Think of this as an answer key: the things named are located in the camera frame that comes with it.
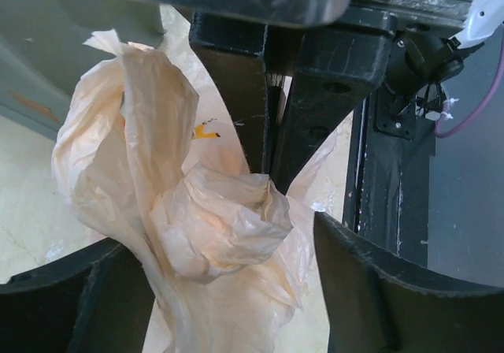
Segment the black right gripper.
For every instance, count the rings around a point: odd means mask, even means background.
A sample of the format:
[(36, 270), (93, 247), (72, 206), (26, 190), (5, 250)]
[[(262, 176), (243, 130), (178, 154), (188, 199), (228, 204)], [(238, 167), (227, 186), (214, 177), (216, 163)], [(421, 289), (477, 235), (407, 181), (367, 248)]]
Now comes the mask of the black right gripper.
[[(398, 28), (450, 38), (460, 32), (473, 0), (145, 0), (289, 28), (341, 19), (350, 7), (390, 13)], [(383, 82), (390, 29), (307, 31), (280, 123), (271, 178), (286, 193), (294, 178), (343, 119)]]

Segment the banana print plastic bag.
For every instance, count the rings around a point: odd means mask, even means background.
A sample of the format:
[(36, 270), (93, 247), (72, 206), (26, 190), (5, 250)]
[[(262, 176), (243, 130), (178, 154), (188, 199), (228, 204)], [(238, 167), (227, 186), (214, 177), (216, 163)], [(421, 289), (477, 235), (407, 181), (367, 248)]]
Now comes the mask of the banana print plastic bag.
[(302, 305), (314, 256), (306, 195), (335, 146), (324, 139), (282, 194), (252, 173), (224, 104), (159, 49), (114, 30), (80, 77), (52, 153), (79, 220), (141, 262), (169, 352), (272, 352)]

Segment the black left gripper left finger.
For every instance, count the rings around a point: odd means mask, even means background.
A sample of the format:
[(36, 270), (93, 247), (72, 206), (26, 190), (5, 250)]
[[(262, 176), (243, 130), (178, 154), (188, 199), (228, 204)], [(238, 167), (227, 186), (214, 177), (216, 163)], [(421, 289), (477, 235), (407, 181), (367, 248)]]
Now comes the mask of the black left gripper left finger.
[(141, 352), (153, 304), (141, 263), (105, 238), (1, 286), (1, 350)]

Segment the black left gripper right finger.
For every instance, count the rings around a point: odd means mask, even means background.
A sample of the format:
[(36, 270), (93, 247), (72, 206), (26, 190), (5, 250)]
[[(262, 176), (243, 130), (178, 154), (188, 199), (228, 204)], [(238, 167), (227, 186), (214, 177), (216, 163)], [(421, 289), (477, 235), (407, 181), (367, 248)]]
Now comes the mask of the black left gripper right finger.
[(313, 237), (330, 352), (501, 352), (503, 290), (436, 273), (326, 213)]

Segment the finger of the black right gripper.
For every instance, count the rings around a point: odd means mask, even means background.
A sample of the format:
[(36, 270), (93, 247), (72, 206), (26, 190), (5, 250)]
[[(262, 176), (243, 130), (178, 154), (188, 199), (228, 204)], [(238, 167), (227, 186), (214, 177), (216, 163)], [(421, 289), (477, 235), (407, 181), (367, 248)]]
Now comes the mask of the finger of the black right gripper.
[(267, 32), (264, 24), (196, 12), (189, 33), (191, 49), (216, 85), (253, 173), (269, 171)]

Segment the green fabric grocery bag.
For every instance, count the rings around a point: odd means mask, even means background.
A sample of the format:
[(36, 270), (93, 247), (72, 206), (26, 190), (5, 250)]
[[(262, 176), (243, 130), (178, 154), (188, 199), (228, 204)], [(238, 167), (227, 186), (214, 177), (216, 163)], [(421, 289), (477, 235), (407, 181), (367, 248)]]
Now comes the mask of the green fabric grocery bag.
[(1, 0), (1, 114), (55, 139), (74, 88), (112, 56), (84, 45), (113, 29), (123, 42), (158, 46), (160, 7), (134, 0)]

